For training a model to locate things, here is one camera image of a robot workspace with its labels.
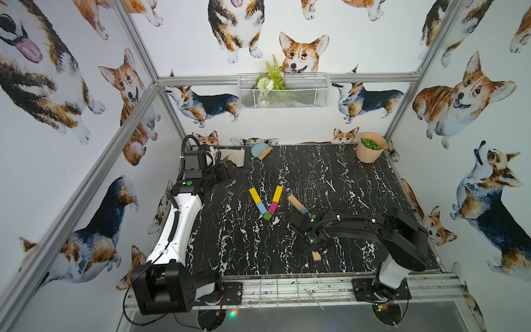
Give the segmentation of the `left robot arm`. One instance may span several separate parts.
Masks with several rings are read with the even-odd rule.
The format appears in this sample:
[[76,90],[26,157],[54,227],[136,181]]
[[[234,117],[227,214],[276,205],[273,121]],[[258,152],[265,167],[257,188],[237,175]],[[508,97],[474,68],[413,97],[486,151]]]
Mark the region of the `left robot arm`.
[[192,275],[186,252],[204,196],[218,184],[234,179],[236,165],[223,159],[202,170],[183,170],[167,193],[170,215],[152,254],[131,273],[131,288],[143,315],[187,313],[199,305],[217,305],[224,296],[221,275]]

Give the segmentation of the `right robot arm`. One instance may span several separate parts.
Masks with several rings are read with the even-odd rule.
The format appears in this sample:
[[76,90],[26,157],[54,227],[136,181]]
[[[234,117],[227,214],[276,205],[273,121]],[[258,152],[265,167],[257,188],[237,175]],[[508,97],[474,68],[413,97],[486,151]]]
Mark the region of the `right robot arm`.
[[429,235],[413,217],[392,208],[377,214],[339,214],[319,211],[292,214],[288,227],[304,241],[305,251],[322,252],[334,238],[377,242],[388,252],[378,272],[377,284],[396,290],[411,272],[428,264]]

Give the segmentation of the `magenta rectangular block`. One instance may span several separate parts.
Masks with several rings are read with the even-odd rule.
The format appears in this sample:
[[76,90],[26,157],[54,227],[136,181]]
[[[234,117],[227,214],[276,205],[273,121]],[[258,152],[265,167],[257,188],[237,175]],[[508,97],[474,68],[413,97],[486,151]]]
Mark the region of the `magenta rectangular block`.
[[279,205],[278,202],[276,201],[272,202],[268,210],[268,213],[274,215],[277,211],[278,205]]

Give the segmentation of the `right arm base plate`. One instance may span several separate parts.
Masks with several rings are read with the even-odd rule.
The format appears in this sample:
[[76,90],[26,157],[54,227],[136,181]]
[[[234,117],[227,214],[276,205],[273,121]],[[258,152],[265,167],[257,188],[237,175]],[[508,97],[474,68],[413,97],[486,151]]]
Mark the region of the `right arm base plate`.
[[380,283],[378,278],[354,278],[351,282],[354,296],[359,302],[386,304],[396,300],[410,300],[412,298],[406,279],[402,280],[397,289],[385,286]]

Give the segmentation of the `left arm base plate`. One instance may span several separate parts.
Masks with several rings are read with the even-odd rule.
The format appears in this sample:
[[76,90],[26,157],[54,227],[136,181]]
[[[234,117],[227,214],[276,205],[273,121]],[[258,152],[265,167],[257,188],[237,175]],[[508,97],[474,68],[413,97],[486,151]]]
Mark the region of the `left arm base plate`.
[[220,296],[216,305],[223,306],[237,306],[242,303],[243,298],[243,283],[242,282],[222,282]]

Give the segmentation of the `long yellow block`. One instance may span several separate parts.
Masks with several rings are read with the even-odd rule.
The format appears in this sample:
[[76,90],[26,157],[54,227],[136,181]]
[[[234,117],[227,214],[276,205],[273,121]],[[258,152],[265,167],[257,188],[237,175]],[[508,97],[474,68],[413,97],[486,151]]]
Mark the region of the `long yellow block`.
[[283,188],[282,186],[277,186],[272,201],[275,203],[279,203],[281,195],[282,195]]

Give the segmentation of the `long natural wood block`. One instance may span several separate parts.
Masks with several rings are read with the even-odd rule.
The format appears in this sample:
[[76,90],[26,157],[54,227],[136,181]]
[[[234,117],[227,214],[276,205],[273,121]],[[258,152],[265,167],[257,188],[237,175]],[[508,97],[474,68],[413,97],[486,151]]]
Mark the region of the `long natural wood block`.
[[304,209],[304,206],[301,204],[301,202],[294,196],[294,195],[289,195],[288,196],[288,201],[293,205],[293,207],[299,211],[299,212],[302,212],[302,210]]

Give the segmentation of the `small light blue block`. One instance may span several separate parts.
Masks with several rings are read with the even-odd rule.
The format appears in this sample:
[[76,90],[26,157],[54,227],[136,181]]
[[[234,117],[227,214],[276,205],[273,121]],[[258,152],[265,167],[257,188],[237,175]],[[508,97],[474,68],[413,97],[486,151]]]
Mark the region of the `small light blue block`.
[[257,207],[262,215],[266,215],[268,213],[268,210],[262,202],[257,203]]

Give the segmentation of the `short yellow block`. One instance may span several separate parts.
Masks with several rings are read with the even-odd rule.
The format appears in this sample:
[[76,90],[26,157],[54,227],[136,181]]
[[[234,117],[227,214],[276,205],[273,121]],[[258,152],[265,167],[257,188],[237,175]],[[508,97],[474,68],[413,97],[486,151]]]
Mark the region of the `short yellow block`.
[[259,197],[259,195],[258,195],[258,193],[257,193],[255,188],[249,189],[249,192],[250,192],[251,197],[253,198],[253,201],[254,201],[255,204],[258,205],[259,203],[261,203],[261,199],[260,199],[260,197]]

